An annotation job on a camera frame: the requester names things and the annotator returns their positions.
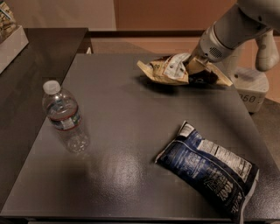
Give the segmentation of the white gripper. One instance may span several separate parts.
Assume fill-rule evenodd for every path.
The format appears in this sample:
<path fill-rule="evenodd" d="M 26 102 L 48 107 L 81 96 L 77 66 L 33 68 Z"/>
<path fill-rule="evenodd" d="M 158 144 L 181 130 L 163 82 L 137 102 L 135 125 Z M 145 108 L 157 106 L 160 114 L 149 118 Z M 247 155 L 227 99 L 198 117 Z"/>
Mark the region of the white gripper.
<path fill-rule="evenodd" d="M 232 52 L 232 49 L 219 41 L 212 25 L 203 32 L 199 43 L 192 51 L 192 56 L 185 63 L 185 69 L 189 74 L 200 73 L 206 69 L 207 61 L 220 62 Z"/>

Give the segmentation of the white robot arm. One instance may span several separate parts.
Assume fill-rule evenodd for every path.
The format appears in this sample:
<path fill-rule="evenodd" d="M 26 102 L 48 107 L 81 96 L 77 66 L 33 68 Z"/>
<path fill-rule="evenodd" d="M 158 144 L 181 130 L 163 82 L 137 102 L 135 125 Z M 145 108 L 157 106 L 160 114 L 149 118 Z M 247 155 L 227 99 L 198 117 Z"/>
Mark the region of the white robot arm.
<path fill-rule="evenodd" d="M 255 68 L 266 72 L 279 62 L 273 31 L 280 31 L 280 0 L 236 0 L 236 3 L 208 27 L 185 62 L 186 71 L 196 74 L 207 63 L 221 62 L 248 40 L 258 46 Z"/>

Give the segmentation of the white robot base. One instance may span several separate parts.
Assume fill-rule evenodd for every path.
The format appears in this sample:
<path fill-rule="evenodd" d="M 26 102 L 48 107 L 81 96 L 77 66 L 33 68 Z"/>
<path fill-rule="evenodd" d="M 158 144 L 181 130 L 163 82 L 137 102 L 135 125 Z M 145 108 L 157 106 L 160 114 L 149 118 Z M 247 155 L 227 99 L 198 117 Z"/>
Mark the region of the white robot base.
<path fill-rule="evenodd" d="M 222 61 L 222 64 L 248 112 L 254 114 L 263 105 L 270 86 L 265 73 L 253 68 L 238 66 L 241 52 L 240 47 L 236 48 Z"/>

